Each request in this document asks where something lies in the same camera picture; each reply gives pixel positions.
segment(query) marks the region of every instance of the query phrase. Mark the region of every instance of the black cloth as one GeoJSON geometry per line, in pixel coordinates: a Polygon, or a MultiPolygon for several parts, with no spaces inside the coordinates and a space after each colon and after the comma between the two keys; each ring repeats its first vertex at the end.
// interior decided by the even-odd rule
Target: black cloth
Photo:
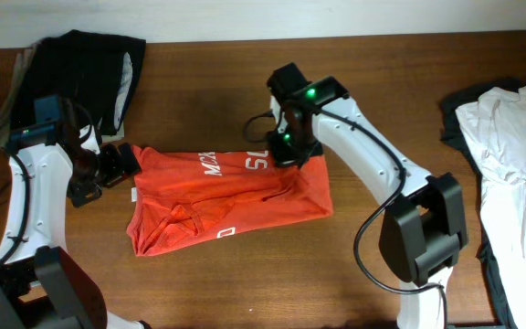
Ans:
{"type": "MultiPolygon", "coordinates": [[[[141,76],[145,40],[72,30],[61,37],[45,38],[37,46],[17,93],[11,129],[36,123],[34,100],[58,94],[87,109],[95,126],[102,119],[102,134],[114,135],[119,128],[113,118],[125,53],[130,55],[133,73],[121,125],[141,76]]],[[[86,124],[86,117],[79,113],[79,126],[86,124]]]]}
{"type": "MultiPolygon", "coordinates": [[[[466,157],[468,163],[472,167],[472,170],[476,174],[479,189],[482,183],[482,173],[476,166],[476,162],[472,158],[470,150],[468,149],[468,145],[466,144],[466,140],[464,139],[464,135],[460,130],[456,109],[463,104],[478,101],[482,94],[494,87],[517,92],[519,91],[519,88],[522,88],[525,85],[526,84],[522,81],[514,78],[498,79],[489,83],[482,83],[468,87],[464,90],[457,91],[451,95],[446,96],[446,98],[444,98],[440,103],[440,108],[444,115],[445,128],[445,130],[442,132],[440,141],[456,150],[459,150],[464,155],[464,157],[466,157]]],[[[492,307],[500,321],[500,324],[505,325],[507,328],[516,329],[517,325],[512,318],[509,302],[507,301],[507,296],[504,292],[502,281],[500,280],[499,264],[497,263],[494,253],[492,252],[492,247],[490,246],[489,238],[486,234],[486,231],[484,230],[484,227],[482,228],[482,243],[479,249],[478,259],[482,264],[485,283],[490,294],[492,307]]]]}

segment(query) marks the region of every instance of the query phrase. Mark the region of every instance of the white cloth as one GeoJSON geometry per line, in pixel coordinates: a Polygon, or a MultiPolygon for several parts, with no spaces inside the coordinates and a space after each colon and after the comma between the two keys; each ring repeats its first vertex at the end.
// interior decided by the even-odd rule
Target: white cloth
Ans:
{"type": "Polygon", "coordinates": [[[483,175],[480,216],[516,325],[526,328],[526,87],[495,88],[456,110],[483,175]]]}

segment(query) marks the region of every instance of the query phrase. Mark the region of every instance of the green led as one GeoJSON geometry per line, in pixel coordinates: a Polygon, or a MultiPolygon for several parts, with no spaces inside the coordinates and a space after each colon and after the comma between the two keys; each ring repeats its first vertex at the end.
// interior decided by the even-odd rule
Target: green led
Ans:
{"type": "Polygon", "coordinates": [[[316,96],[316,90],[313,89],[313,88],[308,89],[308,91],[306,91],[306,95],[307,95],[308,97],[314,97],[314,96],[316,96]]]}

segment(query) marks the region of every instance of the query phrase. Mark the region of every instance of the table surface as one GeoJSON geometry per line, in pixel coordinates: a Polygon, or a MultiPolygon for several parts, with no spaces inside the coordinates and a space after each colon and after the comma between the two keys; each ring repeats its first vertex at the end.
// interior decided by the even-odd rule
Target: table surface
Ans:
{"type": "MultiPolygon", "coordinates": [[[[0,106],[17,49],[0,50],[0,106]]],[[[125,141],[161,152],[257,150],[243,123],[268,108],[265,82],[294,61],[309,80],[336,77],[369,121],[434,175],[463,187],[469,244],[448,285],[449,321],[494,317],[476,259],[476,180],[463,156],[439,141],[438,108],[450,92],[513,76],[526,80],[526,31],[323,39],[151,44],[125,120],[125,141]]],[[[269,127],[260,126],[263,132],[269,127]]],[[[352,171],[326,150],[334,215],[261,229],[157,257],[136,258],[125,228],[132,181],[83,208],[67,205],[72,258],[99,285],[108,308],[153,328],[371,327],[393,321],[399,297],[370,283],[352,239],[376,204],[352,171]]],[[[0,153],[0,186],[9,170],[0,153]]],[[[6,206],[0,207],[0,240],[6,206]]],[[[381,221],[363,238],[367,266],[396,284],[377,248],[381,221]]]]}

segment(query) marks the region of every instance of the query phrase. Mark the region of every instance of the white wall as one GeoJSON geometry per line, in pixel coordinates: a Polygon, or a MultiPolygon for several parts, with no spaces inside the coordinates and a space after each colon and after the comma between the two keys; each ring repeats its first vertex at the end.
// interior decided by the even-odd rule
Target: white wall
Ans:
{"type": "Polygon", "coordinates": [[[0,48],[72,28],[149,42],[526,29],[526,0],[0,0],[0,48]]]}

